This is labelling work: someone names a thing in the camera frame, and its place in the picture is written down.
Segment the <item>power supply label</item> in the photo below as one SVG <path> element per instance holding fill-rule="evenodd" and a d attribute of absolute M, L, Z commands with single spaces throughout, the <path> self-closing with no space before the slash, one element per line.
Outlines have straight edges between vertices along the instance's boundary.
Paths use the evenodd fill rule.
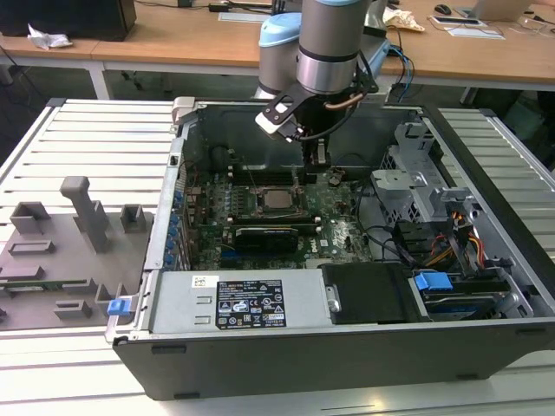
<path fill-rule="evenodd" d="M 281 280 L 218 282 L 216 326 L 220 329 L 285 327 Z"/>

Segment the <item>paper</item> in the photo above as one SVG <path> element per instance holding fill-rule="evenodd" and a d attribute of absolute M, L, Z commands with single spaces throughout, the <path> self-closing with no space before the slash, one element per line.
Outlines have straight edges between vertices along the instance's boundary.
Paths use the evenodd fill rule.
<path fill-rule="evenodd" d="M 40 30 L 33 29 L 30 24 L 28 24 L 27 27 L 29 28 L 27 39 L 32 41 L 33 44 L 39 48 L 49 50 L 50 48 L 63 48 L 73 45 L 65 35 L 50 35 Z"/>
<path fill-rule="evenodd" d="M 395 26 L 399 29 L 411 29 L 417 32 L 423 32 L 425 30 L 416 22 L 413 14 L 405 10 L 392 10 L 386 7 L 383 12 L 383 22 L 386 26 Z"/>
<path fill-rule="evenodd" d="M 456 28 L 450 29 L 449 33 L 451 36 L 462 36 L 462 37 L 479 37 L 481 39 L 502 39 L 505 37 L 495 30 L 484 30 L 484 29 L 464 29 Z"/>

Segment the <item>blue plastic clip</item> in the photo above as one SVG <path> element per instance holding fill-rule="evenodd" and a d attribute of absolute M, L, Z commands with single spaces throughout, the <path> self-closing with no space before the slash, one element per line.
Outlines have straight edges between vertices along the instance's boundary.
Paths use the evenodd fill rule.
<path fill-rule="evenodd" d="M 108 304 L 108 315 L 130 316 L 131 299 L 113 299 Z"/>
<path fill-rule="evenodd" d="M 450 290 L 453 284 L 447 273 L 442 271 L 423 271 L 415 276 L 415 283 L 418 290 Z"/>

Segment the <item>wooden desk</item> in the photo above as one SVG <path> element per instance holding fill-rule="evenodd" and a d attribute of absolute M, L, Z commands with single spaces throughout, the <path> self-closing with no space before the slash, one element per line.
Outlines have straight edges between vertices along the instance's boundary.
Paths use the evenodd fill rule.
<path fill-rule="evenodd" d="M 137 21 L 125 42 L 99 42 L 93 59 L 258 67 L 260 23 L 220 22 L 208 9 L 135 8 Z"/>
<path fill-rule="evenodd" d="M 546 37 L 534 35 L 530 30 L 520 28 L 517 23 L 496 22 L 491 24 L 502 30 L 506 38 L 504 41 L 456 37 L 434 28 L 428 20 L 428 16 L 438 15 L 434 12 L 437 3 L 446 3 L 453 8 L 454 5 L 473 2 L 402 1 L 402 5 L 413 12 L 416 21 L 426 28 L 422 33 L 402 30 L 402 47 L 415 63 L 418 78 L 415 82 L 437 78 L 436 83 L 450 80 L 450 85 L 453 85 L 453 80 L 459 80 L 460 85 L 468 85 L 465 82 L 469 81 L 493 81 L 493 84 L 505 83 L 507 88 L 510 87 L 509 84 L 514 84 L 514 89 L 519 89 L 517 86 L 520 84 L 531 84 L 529 88 L 520 85 L 524 89 L 535 89 L 541 84 L 555 88 L 555 34 L 549 29 L 542 32 L 550 36 Z M 553 8 L 533 5 L 532 9 L 544 19 L 555 22 Z M 517 33 L 509 28 L 525 33 Z M 496 30 L 494 27 L 483 29 Z M 394 44 L 399 43 L 394 30 L 388 32 L 388 39 Z M 400 68 L 401 64 L 397 58 L 388 58 L 383 65 L 382 73 L 398 74 Z"/>
<path fill-rule="evenodd" d="M 402 30 L 407 56 L 415 63 L 415 83 L 463 87 L 555 90 L 555 35 L 534 35 L 516 23 L 495 23 L 506 39 L 451 36 L 435 29 L 428 16 L 438 0 L 402 0 L 412 10 L 423 33 Z M 445 0 L 450 6 L 473 0 Z M 259 23 L 221 22 L 207 9 L 179 10 L 136 4 L 137 21 L 125 42 L 75 40 L 67 49 L 44 51 L 25 38 L 0 38 L 22 65 L 84 68 L 99 99 L 110 97 L 106 70 L 138 70 L 221 75 L 258 74 Z M 555 21 L 547 6 L 532 6 L 543 18 Z M 517 33 L 514 28 L 526 33 Z M 397 44 L 394 30 L 389 39 Z M 0 55 L 0 64 L 9 63 Z M 382 69 L 385 82 L 401 72 L 398 59 L 389 57 Z"/>

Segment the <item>desk leg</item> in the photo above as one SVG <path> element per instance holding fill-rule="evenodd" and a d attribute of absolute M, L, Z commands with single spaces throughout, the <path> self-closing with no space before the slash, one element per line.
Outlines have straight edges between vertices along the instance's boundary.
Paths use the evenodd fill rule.
<path fill-rule="evenodd" d="M 108 83 L 104 64 L 102 62 L 91 61 L 87 65 L 87 71 L 95 87 L 96 98 L 98 100 L 112 100 L 112 88 Z"/>
<path fill-rule="evenodd" d="M 0 65 L 0 82 L 2 85 L 11 85 L 13 81 L 10 75 L 10 65 Z"/>
<path fill-rule="evenodd" d="M 465 92 L 462 93 L 462 96 L 459 100 L 459 103 L 463 106 L 471 106 L 474 102 L 474 98 L 476 98 L 476 94 L 478 93 L 478 88 L 474 87 L 466 87 Z"/>

